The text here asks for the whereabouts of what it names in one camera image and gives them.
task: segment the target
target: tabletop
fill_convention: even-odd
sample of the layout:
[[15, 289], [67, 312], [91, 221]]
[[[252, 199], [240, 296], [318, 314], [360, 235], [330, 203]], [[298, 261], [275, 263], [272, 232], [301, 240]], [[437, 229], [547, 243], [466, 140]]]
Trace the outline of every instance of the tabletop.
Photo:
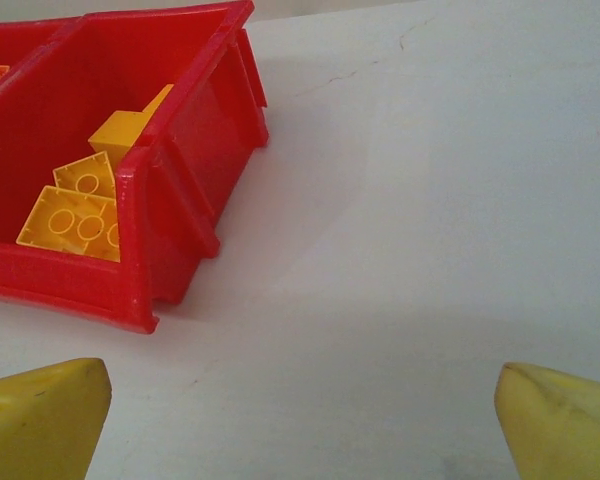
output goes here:
[[600, 0], [248, 26], [270, 145], [143, 336], [0, 302], [0, 377], [105, 360], [89, 479], [517, 478], [502, 364], [600, 380]]

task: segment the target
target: bin compartment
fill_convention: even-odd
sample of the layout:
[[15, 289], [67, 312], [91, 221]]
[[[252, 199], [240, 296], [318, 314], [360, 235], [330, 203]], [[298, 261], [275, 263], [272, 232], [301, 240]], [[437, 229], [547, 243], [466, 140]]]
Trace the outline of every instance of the bin compartment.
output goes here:
[[[243, 29], [252, 11], [238, 1], [52, 22], [65, 28], [0, 82], [0, 295], [144, 333], [153, 301], [182, 300], [201, 259], [217, 255], [215, 225], [268, 139]], [[161, 92], [114, 172], [120, 261], [17, 245], [54, 170], [93, 155], [89, 139], [113, 112], [142, 111]]]

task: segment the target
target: red plastic bin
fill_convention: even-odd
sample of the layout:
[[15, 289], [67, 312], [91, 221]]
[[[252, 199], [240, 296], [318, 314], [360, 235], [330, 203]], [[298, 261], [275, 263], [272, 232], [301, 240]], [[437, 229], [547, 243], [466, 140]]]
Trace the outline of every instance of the red plastic bin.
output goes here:
[[[156, 327], [155, 300], [182, 300], [201, 259], [218, 254], [215, 225], [268, 140], [243, 28], [253, 8], [0, 25], [0, 63], [21, 60], [0, 80], [0, 296], [141, 333]], [[115, 173], [120, 262], [17, 245], [52, 170], [93, 153], [87, 139], [114, 110], [139, 111], [166, 84], [173, 89]]]

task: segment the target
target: white table surface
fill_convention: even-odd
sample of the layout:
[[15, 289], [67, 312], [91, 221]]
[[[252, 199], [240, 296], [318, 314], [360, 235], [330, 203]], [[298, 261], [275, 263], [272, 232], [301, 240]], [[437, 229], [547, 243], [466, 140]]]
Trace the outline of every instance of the white table surface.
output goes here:
[[516, 477], [520, 360], [600, 380], [600, 1], [253, 23], [271, 145], [153, 336], [0, 303], [0, 377], [103, 358], [89, 479]]

